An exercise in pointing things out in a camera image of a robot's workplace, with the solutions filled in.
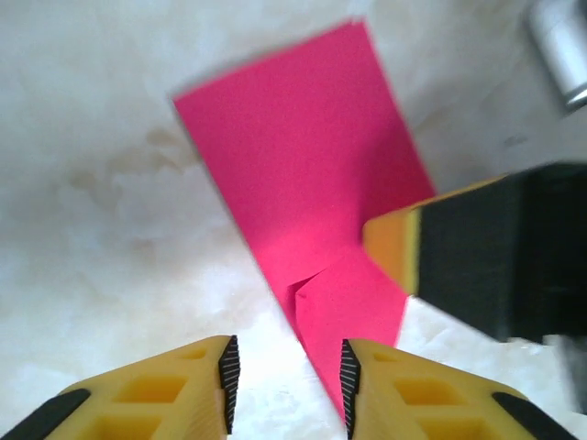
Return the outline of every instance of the silver metal cylinder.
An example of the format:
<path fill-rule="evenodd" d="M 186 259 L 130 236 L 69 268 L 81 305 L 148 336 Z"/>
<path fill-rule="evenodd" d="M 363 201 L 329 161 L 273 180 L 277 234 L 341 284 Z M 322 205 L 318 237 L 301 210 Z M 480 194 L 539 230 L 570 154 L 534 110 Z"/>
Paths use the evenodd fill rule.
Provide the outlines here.
<path fill-rule="evenodd" d="M 587 1 L 535 0 L 527 22 L 565 106 L 587 105 Z"/>

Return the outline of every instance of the black rubber pad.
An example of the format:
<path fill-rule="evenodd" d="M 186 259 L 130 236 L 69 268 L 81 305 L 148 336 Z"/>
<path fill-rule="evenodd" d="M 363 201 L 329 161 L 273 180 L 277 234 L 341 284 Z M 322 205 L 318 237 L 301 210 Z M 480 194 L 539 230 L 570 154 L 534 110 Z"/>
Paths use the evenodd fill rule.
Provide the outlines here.
<path fill-rule="evenodd" d="M 238 340 L 234 335 L 230 338 L 222 356 L 218 360 L 220 371 L 220 386 L 225 396 L 225 422 L 227 432 L 232 434 L 232 424 L 235 420 L 237 406 L 238 378 L 240 377 L 240 357 L 238 356 Z"/>
<path fill-rule="evenodd" d="M 8 431 L 2 440 L 43 440 L 90 397 L 90 391 L 73 390 L 49 399 Z"/>
<path fill-rule="evenodd" d="M 493 398 L 537 440 L 577 440 L 531 401 L 506 392 L 496 392 Z"/>
<path fill-rule="evenodd" d="M 342 386 L 342 401 L 345 407 L 345 424 L 347 438 L 354 435 L 356 413 L 355 398 L 359 393 L 360 363 L 347 339 L 342 341 L 342 356 L 340 358 L 340 384 Z"/>

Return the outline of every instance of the white marble surface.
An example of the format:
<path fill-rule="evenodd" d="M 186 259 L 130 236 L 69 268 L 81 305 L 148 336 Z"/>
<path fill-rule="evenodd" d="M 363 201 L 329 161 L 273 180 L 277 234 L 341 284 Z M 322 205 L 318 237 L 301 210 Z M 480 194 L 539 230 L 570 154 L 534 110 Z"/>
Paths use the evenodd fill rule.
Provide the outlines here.
<path fill-rule="evenodd" d="M 344 438 L 170 96 L 362 15 L 441 191 L 587 159 L 587 112 L 560 117 L 524 5 L 0 2 L 0 433 L 76 380 L 238 333 L 235 439 Z M 498 345 L 418 301 L 400 347 L 513 385 L 587 438 L 549 347 Z"/>

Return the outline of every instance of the metal part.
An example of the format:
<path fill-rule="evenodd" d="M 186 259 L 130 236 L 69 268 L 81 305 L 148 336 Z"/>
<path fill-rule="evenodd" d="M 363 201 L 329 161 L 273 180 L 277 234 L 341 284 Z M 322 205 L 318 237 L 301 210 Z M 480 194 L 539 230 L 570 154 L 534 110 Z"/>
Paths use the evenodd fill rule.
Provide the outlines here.
<path fill-rule="evenodd" d="M 527 24 L 564 105 L 587 105 L 587 2 L 535 0 Z"/>

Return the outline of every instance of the black block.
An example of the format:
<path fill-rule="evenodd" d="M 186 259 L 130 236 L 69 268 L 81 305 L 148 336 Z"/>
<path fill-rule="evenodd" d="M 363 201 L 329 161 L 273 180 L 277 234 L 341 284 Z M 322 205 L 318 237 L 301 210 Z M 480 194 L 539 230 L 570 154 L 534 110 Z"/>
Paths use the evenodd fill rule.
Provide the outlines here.
<path fill-rule="evenodd" d="M 500 341 L 587 335 L 587 165 L 422 207 L 418 295 Z"/>

